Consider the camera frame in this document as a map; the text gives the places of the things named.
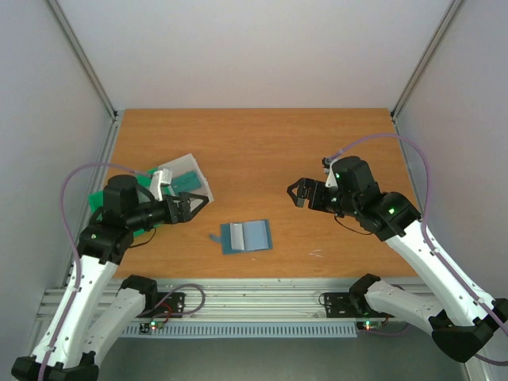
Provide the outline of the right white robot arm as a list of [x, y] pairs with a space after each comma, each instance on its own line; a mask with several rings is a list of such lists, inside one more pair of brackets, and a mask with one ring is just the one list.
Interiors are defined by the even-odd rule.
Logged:
[[507, 300], [493, 298], [457, 265], [398, 192], [382, 192], [368, 163], [357, 156], [324, 160], [326, 181], [301, 178], [287, 188], [297, 207], [352, 217], [368, 234], [397, 252], [432, 291], [423, 298], [366, 274], [349, 289], [360, 315], [388, 314], [428, 333], [456, 362], [466, 363], [507, 322]]

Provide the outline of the teal leather card holder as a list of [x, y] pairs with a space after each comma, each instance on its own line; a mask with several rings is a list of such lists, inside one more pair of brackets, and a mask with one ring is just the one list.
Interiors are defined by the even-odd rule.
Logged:
[[210, 233], [209, 238], [221, 246], [223, 255], [273, 249], [271, 226], [268, 219], [221, 224], [220, 234]]

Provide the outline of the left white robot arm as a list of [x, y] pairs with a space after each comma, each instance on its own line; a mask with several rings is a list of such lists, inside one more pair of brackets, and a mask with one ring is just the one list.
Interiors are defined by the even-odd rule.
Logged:
[[80, 233], [75, 267], [46, 334], [30, 356], [18, 357], [11, 374], [17, 380], [96, 380], [102, 358], [136, 317], [153, 315], [162, 302], [153, 279], [131, 275], [98, 320], [99, 299], [134, 233], [158, 225], [191, 221], [209, 202], [203, 194], [163, 194], [170, 181], [152, 174], [149, 188], [132, 175], [115, 175], [102, 192], [102, 206]]

